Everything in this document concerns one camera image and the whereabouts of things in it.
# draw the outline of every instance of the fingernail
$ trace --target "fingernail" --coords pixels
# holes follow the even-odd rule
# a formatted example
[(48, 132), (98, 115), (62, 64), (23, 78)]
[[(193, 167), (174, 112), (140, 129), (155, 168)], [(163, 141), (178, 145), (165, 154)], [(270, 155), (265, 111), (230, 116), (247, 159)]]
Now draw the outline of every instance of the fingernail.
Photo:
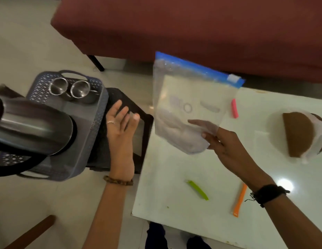
[(139, 116), (139, 114), (135, 113), (135, 114), (133, 115), (133, 118), (134, 118), (135, 120), (138, 120), (138, 119), (140, 118), (140, 116)]

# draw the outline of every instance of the cup rim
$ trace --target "cup rim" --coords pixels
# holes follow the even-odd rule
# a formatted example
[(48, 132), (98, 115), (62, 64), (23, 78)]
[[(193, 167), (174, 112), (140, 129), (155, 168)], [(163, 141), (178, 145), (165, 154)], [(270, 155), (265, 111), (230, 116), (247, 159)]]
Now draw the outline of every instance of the cup rim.
[[(53, 93), (53, 92), (51, 91), (51, 87), (53, 86), (54, 81), (56, 81), (56, 80), (58, 80), (58, 79), (63, 79), (63, 80), (65, 81), (65, 84), (66, 84), (66, 90), (63, 90), (63, 92), (62, 92), (62, 93), (60, 93), (60, 94), (55, 94), (55, 93)], [(67, 81), (67, 79), (62, 78), (62, 77), (58, 77), (58, 78), (53, 79), (53, 80), (50, 82), (49, 87), (48, 87), (48, 91), (49, 91), (49, 93), (50, 93), (51, 95), (59, 96), (59, 95), (62, 95), (63, 93), (65, 93), (65, 92), (68, 90), (68, 87), (69, 87), (69, 82)]]
[[(75, 87), (75, 85), (76, 85), (77, 83), (81, 83), (81, 82), (87, 83), (89, 91), (88, 91), (88, 93), (87, 93), (85, 96), (82, 96), (82, 97), (76, 97), (76, 96), (74, 96), (74, 95), (73, 95), (72, 90), (73, 90), (73, 88)], [(89, 83), (88, 81), (86, 81), (86, 80), (78, 80), (78, 81), (76, 81), (75, 83), (73, 83), (73, 84), (72, 84), (71, 89), (70, 89), (70, 94), (71, 94), (71, 96), (72, 96), (73, 98), (76, 98), (76, 99), (82, 99), (82, 98), (85, 98), (85, 97), (89, 94), (89, 92), (90, 92), (90, 91), (91, 91), (91, 85), (90, 85), (90, 83)]]

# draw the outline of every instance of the floor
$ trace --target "floor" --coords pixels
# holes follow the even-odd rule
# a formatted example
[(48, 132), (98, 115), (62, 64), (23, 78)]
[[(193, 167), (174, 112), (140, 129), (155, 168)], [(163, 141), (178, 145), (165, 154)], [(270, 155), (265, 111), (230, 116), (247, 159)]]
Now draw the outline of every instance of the floor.
[[(50, 26), (58, 4), (57, 0), (0, 0), (0, 84), (26, 95), (38, 73), (73, 70), (101, 79), (106, 87), (121, 89), (143, 110), (152, 113), (151, 65), (99, 58), (110, 69), (100, 73), (71, 41)], [(246, 78), (248, 87), (322, 99), (322, 85)], [(0, 178), (0, 249), (50, 214), (58, 217), (55, 225), (28, 248), (81, 248), (105, 187), (104, 174), (86, 169), (60, 183), (17, 176)], [(142, 249), (146, 240), (148, 223), (130, 215), (138, 175), (134, 181), (126, 197), (120, 249)], [(184, 249), (181, 232), (165, 229), (169, 248)], [(234, 248), (218, 241), (207, 242), (213, 249)]]

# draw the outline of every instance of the tray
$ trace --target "tray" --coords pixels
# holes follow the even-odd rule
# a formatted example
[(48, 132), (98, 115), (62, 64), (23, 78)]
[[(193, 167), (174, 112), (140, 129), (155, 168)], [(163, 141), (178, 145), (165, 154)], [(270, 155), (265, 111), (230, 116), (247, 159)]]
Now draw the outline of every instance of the tray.
[[(64, 77), (63, 74), (65, 73), (72, 73), (84, 77), (83, 79), (90, 83), (91, 88), (100, 93), (99, 100), (94, 104), (82, 104), (79, 100), (68, 102), (62, 100), (58, 96), (51, 95), (48, 91), (51, 80)], [(81, 80), (68, 77), (64, 78), (72, 81)], [(72, 146), (67, 151), (56, 156), (48, 156), (42, 163), (29, 170), (42, 175), (42, 177), (27, 176), (23, 174), (20, 174), (20, 176), (34, 179), (64, 181), (79, 175), (86, 167), (109, 98), (108, 92), (102, 81), (75, 71), (62, 70), (59, 72), (42, 72), (35, 78), (26, 98), (49, 105), (69, 114), (77, 124), (77, 136)], [(1, 166), (12, 165), (26, 159), (28, 159), (26, 156), (0, 152)]]

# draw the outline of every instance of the dark blue pants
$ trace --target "dark blue pants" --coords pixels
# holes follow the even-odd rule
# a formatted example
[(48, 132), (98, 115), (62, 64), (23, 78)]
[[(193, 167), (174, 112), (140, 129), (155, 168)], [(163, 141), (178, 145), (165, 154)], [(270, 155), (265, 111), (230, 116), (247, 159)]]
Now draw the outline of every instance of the dark blue pants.
[[(162, 225), (151, 222), (147, 231), (145, 249), (168, 249), (166, 232)], [(189, 238), (186, 243), (187, 249), (211, 249), (199, 236)]]

